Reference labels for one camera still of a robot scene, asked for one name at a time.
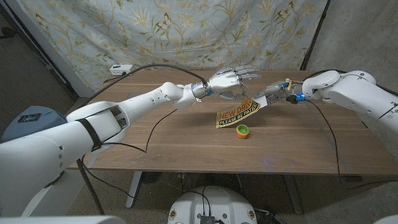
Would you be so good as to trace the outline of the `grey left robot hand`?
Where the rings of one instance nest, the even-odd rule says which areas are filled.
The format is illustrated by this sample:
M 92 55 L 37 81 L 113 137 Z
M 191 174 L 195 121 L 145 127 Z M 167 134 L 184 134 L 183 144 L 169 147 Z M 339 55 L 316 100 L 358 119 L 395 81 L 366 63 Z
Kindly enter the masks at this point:
M 256 74 L 256 68 L 253 65 L 243 65 L 218 70 L 209 78 L 206 93 L 217 93 L 225 100 L 247 99 L 248 86 L 243 81 L 262 78 Z

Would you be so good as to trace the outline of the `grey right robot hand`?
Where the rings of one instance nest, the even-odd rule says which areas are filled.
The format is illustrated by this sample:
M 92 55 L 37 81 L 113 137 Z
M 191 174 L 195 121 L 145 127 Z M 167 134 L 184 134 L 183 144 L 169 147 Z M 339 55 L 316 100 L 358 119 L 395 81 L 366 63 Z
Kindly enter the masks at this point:
M 277 103 L 281 99 L 290 96 L 291 91 L 287 89 L 288 83 L 285 81 L 277 81 L 266 86 L 265 89 L 254 95 L 253 100 L 262 106 Z

